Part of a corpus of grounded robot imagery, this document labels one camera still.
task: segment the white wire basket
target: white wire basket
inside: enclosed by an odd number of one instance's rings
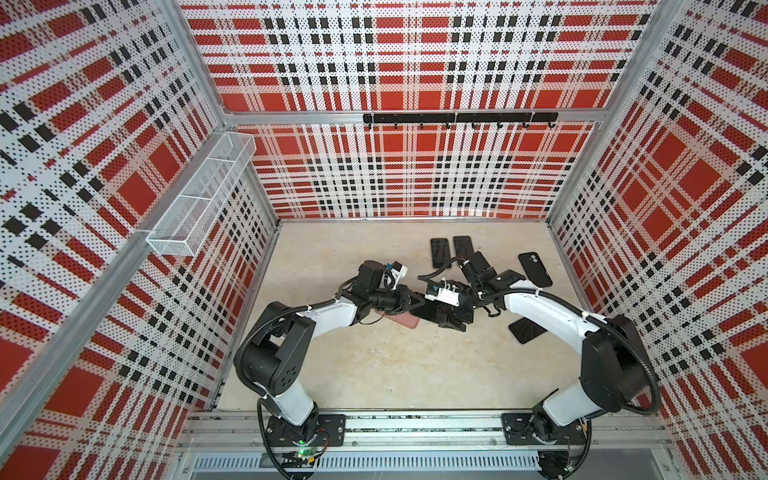
[[[255,152],[252,135],[223,134],[147,238],[152,249],[195,257]]]

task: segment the white robotic arm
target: white robotic arm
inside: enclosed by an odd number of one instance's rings
[[[238,349],[238,378],[259,394],[274,416],[294,429],[298,439],[306,442],[314,435],[318,408],[297,377],[311,339],[359,322],[372,308],[390,315],[409,311],[463,331],[460,323],[471,322],[468,314],[493,303],[497,309],[510,310],[544,327],[581,355],[579,381],[533,408],[534,434],[542,442],[557,440],[563,427],[581,417],[633,409],[629,400],[649,384],[652,393],[657,393],[650,361],[630,320],[583,312],[510,270],[497,275],[479,252],[460,267],[470,285],[453,280],[434,283],[429,280],[434,274],[419,277],[428,283],[427,299],[400,283],[406,269],[399,263],[384,266],[368,260],[360,266],[358,276],[348,282],[349,287],[342,285],[333,300],[296,308],[271,303]],[[458,294],[458,305],[457,296],[450,296],[450,303],[441,301],[439,290],[443,288]],[[270,341],[271,336],[285,338],[277,346]],[[633,411],[655,411],[658,395],[653,397],[650,409]]]

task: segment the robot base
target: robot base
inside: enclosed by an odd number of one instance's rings
[[[338,447],[344,443],[344,431],[346,429],[346,416],[344,415],[318,415],[317,428],[328,432],[328,446]],[[301,438],[286,427],[286,421],[278,419],[275,416],[270,417],[266,432],[271,447],[296,447],[312,446],[323,447],[326,444],[326,437],[322,432],[318,432],[306,444],[301,445]]]
[[[532,413],[503,413],[502,427],[507,445],[541,445],[533,436]],[[548,445],[583,445],[584,436],[581,434],[578,422],[561,427],[559,438]]]

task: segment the plaid wall panel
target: plaid wall panel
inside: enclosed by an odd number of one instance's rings
[[[245,126],[278,216],[545,218],[591,124]]]
[[[180,3],[231,111],[602,107],[657,4]]]
[[[556,228],[694,478],[768,475],[768,7],[688,1]]]
[[[161,479],[215,378],[272,228],[240,180],[197,257],[151,254],[0,470]]]
[[[156,5],[0,10],[0,396],[212,130]]]
[[[0,395],[215,125],[146,0],[0,5]],[[0,478],[161,478],[208,405],[269,233],[242,184],[194,259],[150,256]]]

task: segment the black smartphone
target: black smartphone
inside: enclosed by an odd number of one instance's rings
[[[432,268],[440,268],[451,259],[451,247],[447,238],[432,238],[429,244],[432,247]]]
[[[549,278],[547,268],[541,261],[540,256],[536,252],[521,253],[518,255],[520,264],[525,270],[525,275],[536,286],[545,287],[552,286],[552,279]]]
[[[469,258],[475,252],[471,237],[453,237],[453,250],[457,257]]]
[[[517,322],[510,323],[509,327],[507,328],[509,328],[510,333],[515,336],[515,339],[518,341],[518,343],[520,343],[520,345],[525,345],[526,343],[547,331],[547,329],[545,329],[543,326],[525,317],[521,318]]]

